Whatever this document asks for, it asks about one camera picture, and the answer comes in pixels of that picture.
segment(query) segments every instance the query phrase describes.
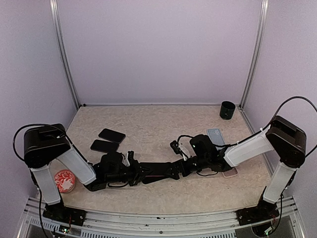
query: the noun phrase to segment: black smartphone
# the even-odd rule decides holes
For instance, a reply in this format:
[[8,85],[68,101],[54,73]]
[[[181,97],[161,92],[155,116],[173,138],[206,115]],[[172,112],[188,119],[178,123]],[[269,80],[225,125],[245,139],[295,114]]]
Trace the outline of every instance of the black smartphone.
[[118,143],[113,143],[113,142],[104,141],[104,140],[95,140],[93,144],[91,145],[90,149],[107,153],[107,152],[117,151],[118,147],[119,147]]
[[125,138],[125,134],[110,129],[103,129],[98,136],[115,143],[121,143]]

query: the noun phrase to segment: robotic arm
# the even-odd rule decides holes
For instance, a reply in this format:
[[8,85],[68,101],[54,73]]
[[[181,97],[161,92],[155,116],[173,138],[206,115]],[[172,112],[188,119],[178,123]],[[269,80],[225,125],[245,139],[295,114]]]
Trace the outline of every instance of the robotic arm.
[[61,124],[26,131],[24,161],[43,193],[46,202],[43,216],[65,223],[71,217],[71,223],[79,226],[83,225],[86,212],[63,205],[50,173],[50,164],[55,158],[70,169],[88,190],[97,191],[107,185],[110,187],[111,182],[126,182],[125,185],[130,186],[139,182],[148,184],[166,178],[180,179],[179,174],[186,177],[205,168],[225,172],[254,156],[275,150],[280,162],[258,205],[237,211],[240,225],[245,225],[270,219],[272,215],[278,216],[276,202],[304,163],[306,152],[305,133],[280,116],[276,116],[264,130],[221,150],[217,150],[207,135],[197,135],[190,140],[196,154],[193,157],[188,157],[178,141],[173,141],[171,148],[183,156],[173,163],[139,163],[133,158],[134,152],[129,151],[126,158],[121,153],[110,152],[103,155],[99,163],[92,165],[64,135],[65,129]]

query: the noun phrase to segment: red floral pattern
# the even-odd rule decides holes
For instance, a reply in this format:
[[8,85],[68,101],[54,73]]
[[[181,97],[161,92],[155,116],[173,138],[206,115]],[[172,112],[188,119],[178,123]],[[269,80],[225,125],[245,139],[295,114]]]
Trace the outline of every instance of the red floral pattern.
[[75,185],[75,175],[69,170],[59,171],[54,180],[59,192],[69,192]]

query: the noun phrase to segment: white wall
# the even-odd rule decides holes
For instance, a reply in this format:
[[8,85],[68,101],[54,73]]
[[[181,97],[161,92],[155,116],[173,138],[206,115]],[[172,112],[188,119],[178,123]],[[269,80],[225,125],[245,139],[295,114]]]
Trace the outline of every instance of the white wall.
[[0,237],[9,238],[36,191],[13,153],[14,133],[28,123],[68,126],[75,114],[48,0],[0,1],[0,101]]
[[81,103],[239,103],[261,2],[58,1]]
[[[277,107],[294,95],[317,104],[317,2],[270,0],[263,45],[246,113],[259,129]],[[307,134],[307,151],[317,143],[317,114],[300,100],[280,113]],[[269,155],[276,165],[278,157]],[[317,234],[317,151],[298,170],[288,191],[294,195],[309,238]]]

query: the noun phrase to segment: table surface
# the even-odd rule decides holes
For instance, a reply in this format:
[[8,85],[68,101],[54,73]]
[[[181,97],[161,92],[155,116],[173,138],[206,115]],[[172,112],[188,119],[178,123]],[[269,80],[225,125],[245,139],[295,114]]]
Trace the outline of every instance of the table surface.
[[[231,120],[222,120],[219,110],[218,106],[81,107],[67,133],[93,164],[100,161],[103,153],[90,150],[90,146],[104,128],[126,134],[118,152],[133,150],[139,162],[173,162],[181,157],[174,154],[169,144],[181,134],[195,136],[219,128],[226,143],[250,135],[238,110]],[[183,138],[182,142],[194,155],[188,139]],[[53,175],[62,169],[60,162],[52,162]],[[62,194],[62,198],[69,206],[134,214],[186,214],[256,205],[270,181],[263,157],[243,162],[237,170],[238,175],[232,178],[224,178],[222,173],[212,177],[191,174],[180,180],[165,179],[97,192],[88,191],[76,180],[75,188]]]

